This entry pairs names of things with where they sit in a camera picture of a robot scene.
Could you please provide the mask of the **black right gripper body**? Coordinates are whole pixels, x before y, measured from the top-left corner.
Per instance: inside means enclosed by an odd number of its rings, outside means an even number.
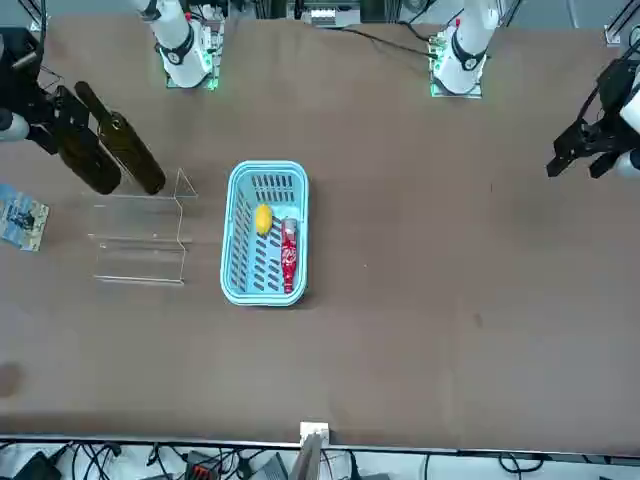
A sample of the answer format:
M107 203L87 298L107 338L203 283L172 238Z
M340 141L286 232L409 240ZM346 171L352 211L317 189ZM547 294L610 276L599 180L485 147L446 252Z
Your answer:
M49 126L54 122L54 108L49 94L39 85L38 62L13 67L1 63L1 128L9 129L19 117L28 125Z

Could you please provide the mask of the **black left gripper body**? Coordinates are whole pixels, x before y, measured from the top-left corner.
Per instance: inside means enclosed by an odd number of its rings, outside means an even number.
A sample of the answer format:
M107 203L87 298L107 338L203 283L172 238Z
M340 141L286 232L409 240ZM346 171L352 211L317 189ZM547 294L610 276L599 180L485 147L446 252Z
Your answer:
M632 93L636 74L637 60L614 59L600 73L596 84L582 105L582 119L594 99L600 101L602 115L599 120L590 125L599 128L597 142L610 140L616 145L637 145L638 133L622 118L621 110Z

